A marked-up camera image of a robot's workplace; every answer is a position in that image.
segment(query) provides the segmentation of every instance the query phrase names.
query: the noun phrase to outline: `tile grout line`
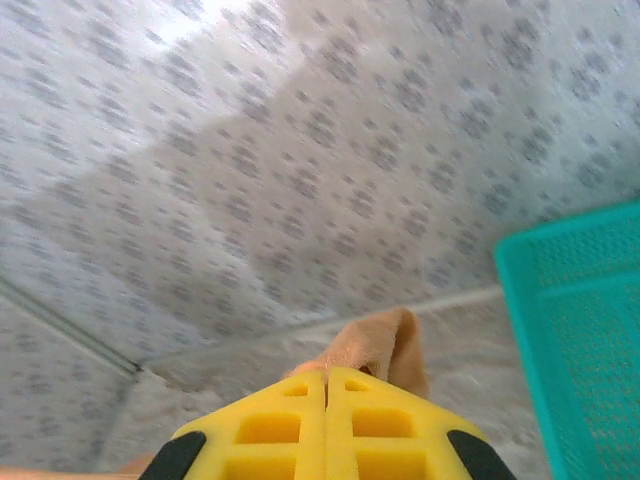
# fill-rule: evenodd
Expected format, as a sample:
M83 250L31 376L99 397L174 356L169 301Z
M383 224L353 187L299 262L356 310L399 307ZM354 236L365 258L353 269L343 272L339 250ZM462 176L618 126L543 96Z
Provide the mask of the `tile grout line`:
M0 297L29 313L34 321L54 330L57 334L71 341L76 347L88 350L100 360L118 370L119 373L132 377L140 371L140 365L136 362L101 342L91 333L80 328L32 295L16 287L2 273L4 272L0 272Z
M53 329L58 334L73 342L76 346L88 350L90 353L93 353L101 360L117 369L120 373L124 373L128 376L134 376L142 369L143 366L147 364L152 365L159 360L166 361L167 359L181 357L183 355L197 355L200 351L209 351L212 349L216 351L233 350L235 348L238 348L240 345L255 343L261 344L270 340L284 338L287 335L322 331L324 329L346 325L350 321L362 318L365 315L362 314L357 316L332 319L323 318L302 325L284 327L278 329L275 332L268 333L257 338L231 339L223 345L210 345L198 347L193 350L185 350L162 355L160 357L145 361L141 365L129 359L122 353L118 352L116 349L101 342L91 333L80 328L73 321L51 309L49 306L39 301L32 295L26 293L24 290L16 287L11 282L9 282L6 277L2 275L2 273L3 272L0 272L0 296L6 298L16 306L22 308L24 311L30 313L36 321L39 321L44 326ZM493 284L475 290L468 290L452 295L445 295L437 299L429 299L422 302L405 304L404 306L406 306L409 310L414 311L417 315L420 315L423 312L441 310L443 308L453 307L456 305L464 305L500 295L502 295L502 288L499 284Z
M426 312L438 311L444 308L466 305L469 303L488 300L488 299L492 299L500 296L502 296L502 287L499 284L495 283L486 287L481 287L474 290L467 290L461 293L446 295L437 299L429 299L429 300L416 302L416 303L407 303L407 304L403 304L403 306L413 311L416 315L421 315ZM387 306L386 308L383 308L380 311L383 311L392 307L393 306ZM158 361L165 362L171 358L180 358L186 355L198 356L201 353L204 354L205 352L211 352L212 350L215 350L218 353L225 352L225 351L233 351L246 343L263 344L269 341L285 338L289 335L295 335L295 334L307 333L307 332L309 333L319 332L319 331L330 329L336 326L344 326L347 323L357 320L359 318L362 318L366 315L367 313L363 313L361 315L349 316L349 317L338 317L338 318L333 317L331 319L324 318L314 322L308 322L303 325L280 328L276 332L268 333L266 335L253 338L249 341L246 339L231 339L227 341L224 345L204 346L204 347L198 347L197 349L193 349L191 351L182 351L182 352L171 353L169 355L163 355L162 357L154 358L150 360L145 364L145 366L149 366L150 368L152 368L156 362Z

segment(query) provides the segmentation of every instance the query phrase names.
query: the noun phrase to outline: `floor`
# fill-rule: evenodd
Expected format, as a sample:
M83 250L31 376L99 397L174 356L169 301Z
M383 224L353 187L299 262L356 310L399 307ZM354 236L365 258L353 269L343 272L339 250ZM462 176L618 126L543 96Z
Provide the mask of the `floor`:
M517 348L498 288L415 309L431 400L475 422L521 480L550 479ZM108 471L155 452L184 423L279 380L344 325L272 335L149 363L129 391L98 463Z

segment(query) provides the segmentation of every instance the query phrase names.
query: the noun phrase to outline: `black rubber corner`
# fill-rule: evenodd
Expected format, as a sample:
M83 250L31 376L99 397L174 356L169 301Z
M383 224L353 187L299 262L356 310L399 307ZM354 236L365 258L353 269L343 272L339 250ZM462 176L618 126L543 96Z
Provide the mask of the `black rubber corner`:
M447 437L472 480L517 480L485 441L461 430L451 430Z
M139 480L183 480L207 442L203 432L189 432L165 443Z

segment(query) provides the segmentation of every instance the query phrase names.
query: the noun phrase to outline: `teal plastic basket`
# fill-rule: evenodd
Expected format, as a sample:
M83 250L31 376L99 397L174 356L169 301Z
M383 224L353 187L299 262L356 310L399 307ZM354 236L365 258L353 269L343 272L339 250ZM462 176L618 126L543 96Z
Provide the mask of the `teal plastic basket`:
M640 479L640 203L518 233L495 257L554 478Z

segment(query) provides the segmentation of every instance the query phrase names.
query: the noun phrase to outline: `orange cloth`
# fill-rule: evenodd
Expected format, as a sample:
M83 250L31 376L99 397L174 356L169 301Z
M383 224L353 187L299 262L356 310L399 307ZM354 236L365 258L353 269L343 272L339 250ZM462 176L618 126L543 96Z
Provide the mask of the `orange cloth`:
M331 367L358 369L423 398L429 392L420 322L404 307L349 323L322 354L284 376Z

